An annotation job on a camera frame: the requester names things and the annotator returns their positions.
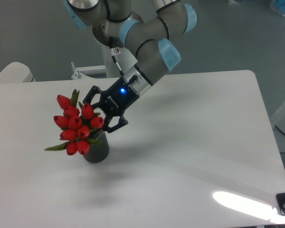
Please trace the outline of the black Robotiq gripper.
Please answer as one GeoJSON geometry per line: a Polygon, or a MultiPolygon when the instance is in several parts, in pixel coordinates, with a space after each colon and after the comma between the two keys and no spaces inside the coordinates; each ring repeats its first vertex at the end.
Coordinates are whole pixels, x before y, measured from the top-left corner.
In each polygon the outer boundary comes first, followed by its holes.
{"type": "Polygon", "coordinates": [[[131,77],[128,82],[123,77],[119,78],[107,90],[102,91],[98,86],[91,87],[83,104],[89,104],[93,109],[100,108],[104,114],[104,132],[112,133],[128,124],[128,120],[123,116],[125,110],[130,107],[140,96],[130,87],[138,77],[131,77]],[[100,100],[92,104],[95,95],[100,95],[100,100]],[[118,121],[111,126],[110,122],[118,116],[118,121]]]}

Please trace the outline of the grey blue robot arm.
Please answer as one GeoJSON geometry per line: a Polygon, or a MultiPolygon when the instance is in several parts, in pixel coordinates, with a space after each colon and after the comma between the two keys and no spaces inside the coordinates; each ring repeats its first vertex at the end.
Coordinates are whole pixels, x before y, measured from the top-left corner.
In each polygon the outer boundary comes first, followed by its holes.
{"type": "Polygon", "coordinates": [[[127,125],[125,110],[180,62],[181,55],[171,39],[196,26],[196,12],[179,0],[155,0],[157,17],[141,22],[132,17],[128,0],[66,0],[64,6],[79,28],[102,25],[109,47],[125,47],[136,58],[107,90],[93,86],[84,99],[90,104],[100,95],[92,107],[104,112],[103,130],[111,133],[127,125]]]}

